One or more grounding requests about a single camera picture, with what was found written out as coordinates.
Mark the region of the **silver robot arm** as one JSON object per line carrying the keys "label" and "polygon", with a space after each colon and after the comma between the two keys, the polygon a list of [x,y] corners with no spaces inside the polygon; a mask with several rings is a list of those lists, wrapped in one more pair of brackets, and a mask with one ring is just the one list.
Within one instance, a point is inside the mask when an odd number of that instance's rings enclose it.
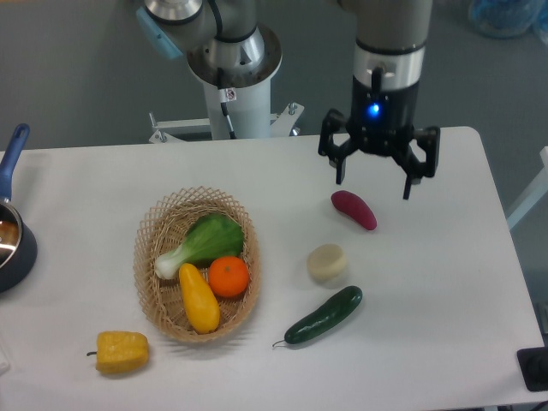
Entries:
{"label": "silver robot arm", "polygon": [[[351,111],[329,110],[319,154],[342,182],[354,152],[392,158],[406,186],[438,167],[440,131],[413,125],[429,1],[341,1],[355,16]],[[137,20],[165,57],[185,57],[204,87],[216,140],[270,137],[271,78],[282,61],[277,35],[261,24],[253,1],[145,1]]]}

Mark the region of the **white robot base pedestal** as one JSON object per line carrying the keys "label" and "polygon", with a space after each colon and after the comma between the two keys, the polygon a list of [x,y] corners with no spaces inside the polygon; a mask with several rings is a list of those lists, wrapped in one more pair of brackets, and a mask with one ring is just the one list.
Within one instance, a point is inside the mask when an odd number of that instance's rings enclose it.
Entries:
{"label": "white robot base pedestal", "polygon": [[240,42],[211,39],[184,54],[189,70],[201,83],[207,118],[156,121],[152,143],[177,142],[178,135],[208,133],[213,140],[296,136],[305,107],[294,101],[271,111],[271,80],[282,62],[277,35],[259,23]]}

